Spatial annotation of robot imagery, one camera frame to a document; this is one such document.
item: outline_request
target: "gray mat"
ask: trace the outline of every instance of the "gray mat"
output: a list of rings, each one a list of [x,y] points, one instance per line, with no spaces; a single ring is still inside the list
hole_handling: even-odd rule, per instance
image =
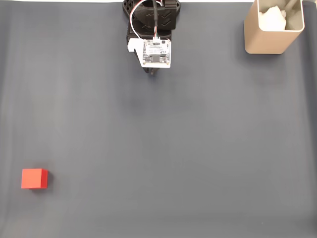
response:
[[[0,2],[0,237],[317,237],[307,39],[247,54],[249,7],[182,4],[153,78],[120,3]]]

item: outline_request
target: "white tissue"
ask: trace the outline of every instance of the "white tissue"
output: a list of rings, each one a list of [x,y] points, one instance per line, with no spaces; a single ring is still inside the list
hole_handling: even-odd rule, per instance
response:
[[[278,6],[271,7],[266,13],[259,13],[259,26],[263,31],[285,31],[286,12]]]

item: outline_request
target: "tan container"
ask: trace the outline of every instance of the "tan container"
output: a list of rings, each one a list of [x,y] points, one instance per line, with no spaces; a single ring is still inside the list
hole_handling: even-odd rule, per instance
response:
[[[285,31],[263,31],[259,26],[259,12],[278,6],[286,11]],[[244,20],[244,42],[250,54],[281,54],[304,30],[301,0],[255,0]]]

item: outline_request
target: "black cable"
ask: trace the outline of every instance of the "black cable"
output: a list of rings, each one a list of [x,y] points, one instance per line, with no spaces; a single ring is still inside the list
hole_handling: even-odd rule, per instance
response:
[[[153,0],[153,10],[154,10],[154,26],[158,30],[159,15],[158,15],[158,6],[157,6],[157,1],[156,0]]]

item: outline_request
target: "red block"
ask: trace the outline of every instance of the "red block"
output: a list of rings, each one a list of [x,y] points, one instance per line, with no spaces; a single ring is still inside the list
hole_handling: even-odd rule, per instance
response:
[[[38,189],[48,187],[48,171],[44,169],[23,169],[21,188]]]

